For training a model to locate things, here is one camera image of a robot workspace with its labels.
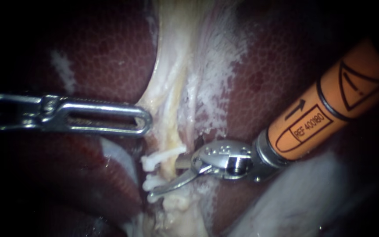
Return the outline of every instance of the black arrow marking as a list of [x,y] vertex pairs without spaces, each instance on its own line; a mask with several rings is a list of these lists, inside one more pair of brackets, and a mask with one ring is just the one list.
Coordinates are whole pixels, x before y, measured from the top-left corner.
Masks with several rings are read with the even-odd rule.
[[305,101],[300,99],[299,100],[299,105],[296,106],[288,115],[286,115],[285,117],[285,121],[290,118],[298,109],[300,109],[302,111],[302,109],[304,108],[304,105],[305,105]]

